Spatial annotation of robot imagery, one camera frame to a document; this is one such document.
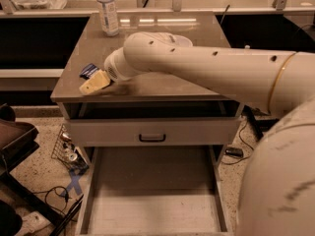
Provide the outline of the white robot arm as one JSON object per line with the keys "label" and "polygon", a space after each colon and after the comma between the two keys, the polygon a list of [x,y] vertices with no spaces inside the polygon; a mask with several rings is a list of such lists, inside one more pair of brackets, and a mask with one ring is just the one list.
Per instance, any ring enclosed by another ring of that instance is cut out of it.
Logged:
{"label": "white robot arm", "polygon": [[247,164],[236,236],[315,236],[315,54],[182,45],[168,32],[136,32],[81,85],[163,72],[278,118]]}

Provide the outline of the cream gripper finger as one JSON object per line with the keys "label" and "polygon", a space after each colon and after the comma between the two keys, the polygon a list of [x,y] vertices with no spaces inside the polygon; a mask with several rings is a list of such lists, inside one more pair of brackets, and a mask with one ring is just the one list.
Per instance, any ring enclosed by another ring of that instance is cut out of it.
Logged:
{"label": "cream gripper finger", "polygon": [[107,73],[103,70],[98,70],[79,87],[79,90],[83,95],[89,95],[106,88],[109,85],[110,78]]}

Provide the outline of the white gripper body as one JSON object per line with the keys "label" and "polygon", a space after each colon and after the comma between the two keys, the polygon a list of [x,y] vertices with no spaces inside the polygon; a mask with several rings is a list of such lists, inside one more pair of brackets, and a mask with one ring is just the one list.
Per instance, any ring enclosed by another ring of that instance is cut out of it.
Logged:
{"label": "white gripper body", "polygon": [[104,61],[104,71],[114,82],[128,81],[144,74],[140,64],[144,54],[138,50],[121,47],[113,51]]}

